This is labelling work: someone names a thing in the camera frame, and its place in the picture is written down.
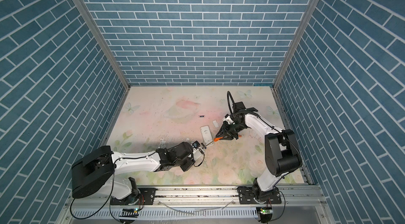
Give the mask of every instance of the floral table surface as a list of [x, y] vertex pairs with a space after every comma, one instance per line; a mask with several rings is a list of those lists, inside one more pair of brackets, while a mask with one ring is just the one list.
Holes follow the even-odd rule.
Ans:
[[[261, 116], [283, 128], [270, 87], [132, 87], [107, 142], [114, 151], [140, 153], [158, 147], [173, 147], [182, 141], [203, 141], [200, 127], [208, 125], [213, 138], [222, 118], [229, 113], [226, 92], [246, 108], [255, 107]], [[138, 185], [250, 184], [265, 169], [264, 142], [248, 128], [239, 140], [220, 140], [206, 150], [201, 166], [183, 172], [126, 173]], [[296, 170], [281, 183], [303, 183]]]

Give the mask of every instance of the black mounting plate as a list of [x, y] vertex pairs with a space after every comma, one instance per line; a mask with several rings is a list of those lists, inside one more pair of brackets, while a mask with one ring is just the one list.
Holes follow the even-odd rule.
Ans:
[[[253, 194], [252, 187], [239, 186], [237, 188], [237, 191], [239, 194], [239, 204], [241, 204], [241, 205], [262, 204], [262, 203], [256, 201], [254, 194]], [[270, 199], [271, 204], [281, 204], [280, 192], [278, 191], [278, 189], [276, 187], [269, 193], [269, 199]]]
[[[153, 201], [155, 200], [155, 188], [138, 188], [140, 191], [139, 196], [142, 197], [143, 195], [143, 204], [144, 205], [153, 205]], [[114, 197], [111, 197], [111, 205], [128, 205], [125, 203], [125, 199], [119, 200]]]

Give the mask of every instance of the metal corner post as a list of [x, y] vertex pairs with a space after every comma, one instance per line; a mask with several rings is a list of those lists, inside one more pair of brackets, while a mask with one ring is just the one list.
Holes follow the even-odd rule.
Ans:
[[88, 10], [86, 4], [84, 3], [84, 0], [72, 0], [72, 1], [75, 4], [77, 10], [80, 12], [84, 21], [86, 22], [88, 28], [92, 32], [97, 43], [100, 45], [101, 49], [104, 52], [105, 57], [107, 57], [108, 61], [110, 62], [111, 66], [113, 67], [115, 73], [118, 75], [118, 78], [124, 85], [125, 89], [129, 90], [129, 87], [130, 87], [129, 82], [125, 78], [123, 71], [121, 70], [117, 61], [115, 60], [113, 53], [111, 52], [107, 42], [105, 41], [99, 28], [97, 27], [97, 24], [93, 19], [93, 16], [90, 14], [90, 11]]
[[273, 88], [277, 89], [278, 86], [281, 83], [281, 79], [283, 78], [284, 74], [286, 73], [287, 67], [290, 64], [290, 61], [292, 59], [292, 56], [294, 56], [294, 52], [297, 49], [298, 43], [300, 42], [302, 35], [304, 34], [304, 31], [306, 29], [306, 26], [309, 23], [309, 20], [311, 19], [311, 16], [313, 12], [315, 11], [315, 8], [318, 4], [319, 0], [309, 0], [308, 6], [306, 7], [304, 16], [301, 19], [301, 22], [297, 28], [297, 32], [294, 36], [294, 39], [291, 41], [291, 45], [288, 48], [288, 51], [286, 53], [286, 56], [281, 63], [280, 70], [276, 76], [276, 79], [274, 80], [273, 83]]

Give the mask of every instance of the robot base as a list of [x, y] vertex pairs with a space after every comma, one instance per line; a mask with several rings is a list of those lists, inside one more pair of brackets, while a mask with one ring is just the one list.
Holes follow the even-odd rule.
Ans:
[[155, 199], [155, 193], [156, 189], [155, 188], [138, 188], [140, 193], [138, 195], [134, 194], [129, 194], [125, 198], [119, 200], [114, 197], [111, 197], [111, 205], [130, 205], [130, 204], [136, 204], [138, 205], [138, 200], [143, 196], [143, 204], [144, 205], [153, 205], [154, 199]]
[[270, 191], [261, 191], [256, 179], [253, 181], [252, 187], [239, 186], [237, 191], [239, 192], [239, 203], [241, 205], [263, 204], [268, 199], [270, 199], [271, 204], [281, 204], [278, 188], [274, 187]]

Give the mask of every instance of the brick pattern wallpaper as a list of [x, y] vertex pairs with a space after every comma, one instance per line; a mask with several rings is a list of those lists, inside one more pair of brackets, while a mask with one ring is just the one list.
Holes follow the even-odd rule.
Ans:
[[320, 0], [280, 85], [337, 223], [405, 223], [405, 0]]
[[0, 0], [0, 223], [54, 223], [124, 89], [72, 0]]
[[132, 85], [271, 85], [308, 0], [84, 0]]

